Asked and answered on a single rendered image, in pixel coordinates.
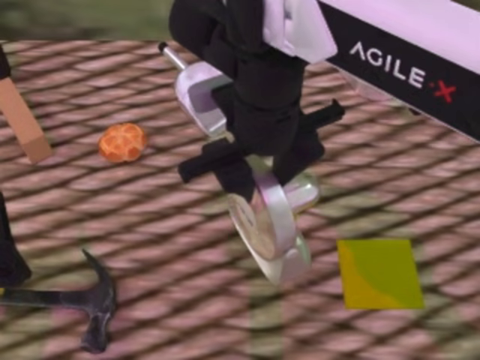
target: orange toy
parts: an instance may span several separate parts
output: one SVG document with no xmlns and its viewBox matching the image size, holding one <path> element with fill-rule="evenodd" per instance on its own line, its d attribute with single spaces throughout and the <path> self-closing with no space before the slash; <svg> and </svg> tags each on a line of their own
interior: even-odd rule
<svg viewBox="0 0 480 360">
<path fill-rule="evenodd" d="M 98 141 L 100 155 L 113 163 L 135 161 L 147 145 L 145 132 L 135 124 L 116 124 L 106 129 Z"/>
</svg>

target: yellow sticky note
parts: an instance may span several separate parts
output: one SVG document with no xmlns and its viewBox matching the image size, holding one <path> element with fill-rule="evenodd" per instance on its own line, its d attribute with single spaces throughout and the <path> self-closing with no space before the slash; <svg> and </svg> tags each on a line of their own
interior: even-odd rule
<svg viewBox="0 0 480 360">
<path fill-rule="evenodd" d="M 410 240 L 339 240 L 337 248 L 347 309 L 425 307 Z"/>
</svg>

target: green grass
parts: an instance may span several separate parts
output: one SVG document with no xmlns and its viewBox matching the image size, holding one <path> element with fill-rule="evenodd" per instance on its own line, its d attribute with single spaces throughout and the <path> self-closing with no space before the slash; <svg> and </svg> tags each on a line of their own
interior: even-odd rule
<svg viewBox="0 0 480 360">
<path fill-rule="evenodd" d="M 0 39 L 168 39 L 173 1 L 0 0 Z M 480 11 L 480 0 L 457 2 Z"/>
</svg>

